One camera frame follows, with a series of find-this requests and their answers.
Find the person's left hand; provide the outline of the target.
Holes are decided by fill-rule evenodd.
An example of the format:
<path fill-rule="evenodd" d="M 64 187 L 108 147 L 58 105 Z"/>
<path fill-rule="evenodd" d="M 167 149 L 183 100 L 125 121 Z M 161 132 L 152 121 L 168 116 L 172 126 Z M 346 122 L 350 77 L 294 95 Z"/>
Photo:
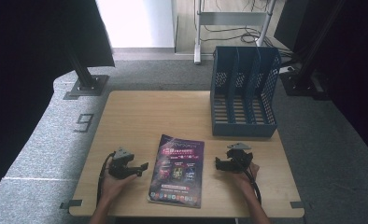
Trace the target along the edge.
<path fill-rule="evenodd" d="M 112 201 L 118 197 L 121 191 L 132 181 L 137 178 L 137 175 L 130 175 L 124 179 L 117 179 L 108 172 L 109 162 L 104 170 L 104 176 L 101 187 L 102 201 Z"/>

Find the black curtain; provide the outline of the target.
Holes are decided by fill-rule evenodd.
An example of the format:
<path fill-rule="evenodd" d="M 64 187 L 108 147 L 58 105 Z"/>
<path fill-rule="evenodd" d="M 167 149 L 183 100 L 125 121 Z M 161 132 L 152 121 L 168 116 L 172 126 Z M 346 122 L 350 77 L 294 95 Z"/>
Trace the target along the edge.
<path fill-rule="evenodd" d="M 53 82 L 81 65 L 110 66 L 96 0 L 0 0 L 0 181 L 50 103 Z"/>

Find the person's right hand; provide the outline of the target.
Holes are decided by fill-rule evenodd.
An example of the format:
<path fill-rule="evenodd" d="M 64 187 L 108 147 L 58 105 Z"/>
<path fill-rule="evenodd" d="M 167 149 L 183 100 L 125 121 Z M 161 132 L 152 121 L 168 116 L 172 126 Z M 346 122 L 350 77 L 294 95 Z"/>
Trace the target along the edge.
<path fill-rule="evenodd" d="M 252 162 L 248 167 L 248 173 L 251 174 L 253 178 L 256 178 L 259 169 L 260 166 Z M 245 173 L 230 173 L 230 177 L 233 179 L 234 184 L 241 190 L 242 193 L 254 192 L 254 189 L 250 184 L 250 180 Z"/>

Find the black metal post with base plate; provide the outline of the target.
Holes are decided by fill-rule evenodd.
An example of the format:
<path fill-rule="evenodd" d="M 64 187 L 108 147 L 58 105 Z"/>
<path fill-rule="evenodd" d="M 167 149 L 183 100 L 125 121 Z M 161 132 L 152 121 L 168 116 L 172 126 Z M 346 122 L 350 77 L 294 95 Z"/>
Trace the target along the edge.
<path fill-rule="evenodd" d="M 108 81 L 107 75 L 93 76 L 88 68 L 80 63 L 77 54 L 70 45 L 65 47 L 68 59 L 78 76 L 71 91 L 68 91 L 65 100 L 77 100 L 80 96 L 100 96 Z"/>

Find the white metal stand frame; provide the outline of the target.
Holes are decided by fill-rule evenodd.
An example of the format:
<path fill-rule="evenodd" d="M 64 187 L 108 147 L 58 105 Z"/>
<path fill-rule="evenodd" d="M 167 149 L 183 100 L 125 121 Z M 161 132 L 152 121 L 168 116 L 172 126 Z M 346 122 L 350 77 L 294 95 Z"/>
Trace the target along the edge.
<path fill-rule="evenodd" d="M 261 47 L 265 39 L 276 0 L 268 0 L 264 12 L 205 12 L 202 10 L 203 0 L 195 0 L 194 21 L 196 28 L 194 55 L 195 64 L 201 63 L 201 26 L 202 25 L 244 25 L 260 26 L 261 33 L 255 39 L 257 47 Z"/>

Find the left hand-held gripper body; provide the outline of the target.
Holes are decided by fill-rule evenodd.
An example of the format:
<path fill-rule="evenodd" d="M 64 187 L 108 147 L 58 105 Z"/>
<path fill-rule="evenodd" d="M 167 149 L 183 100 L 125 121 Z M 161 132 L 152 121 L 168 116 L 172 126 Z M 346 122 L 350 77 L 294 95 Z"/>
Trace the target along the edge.
<path fill-rule="evenodd" d="M 124 179 L 136 172 L 133 167 L 128 167 L 128 162 L 134 159 L 134 154 L 120 147 L 114 154 L 109 164 L 108 172 L 117 179 Z"/>

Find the blue perforated file rack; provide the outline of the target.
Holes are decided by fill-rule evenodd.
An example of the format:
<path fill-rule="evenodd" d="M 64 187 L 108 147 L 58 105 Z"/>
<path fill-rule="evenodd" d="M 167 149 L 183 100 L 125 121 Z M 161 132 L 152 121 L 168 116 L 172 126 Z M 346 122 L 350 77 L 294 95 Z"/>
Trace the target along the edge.
<path fill-rule="evenodd" d="M 217 46 L 210 91 L 212 133 L 271 137 L 272 108 L 281 64 L 276 48 Z"/>

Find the dark curtain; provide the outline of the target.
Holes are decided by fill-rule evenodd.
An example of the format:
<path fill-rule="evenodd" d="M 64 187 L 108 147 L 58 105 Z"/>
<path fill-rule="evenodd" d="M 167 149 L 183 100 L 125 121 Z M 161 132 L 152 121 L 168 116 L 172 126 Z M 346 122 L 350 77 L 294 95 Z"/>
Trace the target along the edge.
<path fill-rule="evenodd" d="M 368 146 L 368 0 L 347 0 L 317 69 L 327 95 Z"/>

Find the black stand with base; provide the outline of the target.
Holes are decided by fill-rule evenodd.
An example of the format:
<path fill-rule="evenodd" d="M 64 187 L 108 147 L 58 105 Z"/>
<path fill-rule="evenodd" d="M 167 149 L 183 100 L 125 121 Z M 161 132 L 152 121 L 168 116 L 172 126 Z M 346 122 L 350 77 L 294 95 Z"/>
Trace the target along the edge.
<path fill-rule="evenodd" d="M 286 94 L 329 99 L 327 79 L 317 71 L 333 42 L 333 26 L 347 0 L 287 0 L 275 38 L 293 55 L 284 66 L 294 70 L 280 75 Z"/>

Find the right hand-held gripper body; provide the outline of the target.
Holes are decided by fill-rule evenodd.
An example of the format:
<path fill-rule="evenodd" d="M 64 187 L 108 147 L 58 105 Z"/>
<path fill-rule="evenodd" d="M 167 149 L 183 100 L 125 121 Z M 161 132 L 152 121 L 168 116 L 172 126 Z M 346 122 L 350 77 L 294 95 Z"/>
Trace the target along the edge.
<path fill-rule="evenodd" d="M 250 146 L 244 143 L 228 145 L 227 157 L 231 160 L 230 171 L 238 173 L 247 169 L 252 160 L 253 154 L 249 152 Z"/>

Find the purple cover magazine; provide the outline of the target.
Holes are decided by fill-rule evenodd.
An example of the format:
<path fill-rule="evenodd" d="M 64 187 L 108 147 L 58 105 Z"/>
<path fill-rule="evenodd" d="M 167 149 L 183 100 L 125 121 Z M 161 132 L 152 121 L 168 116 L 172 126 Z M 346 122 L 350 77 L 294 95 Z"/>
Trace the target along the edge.
<path fill-rule="evenodd" d="M 204 148 L 203 141 L 163 134 L 150 182 L 149 201 L 200 208 Z"/>

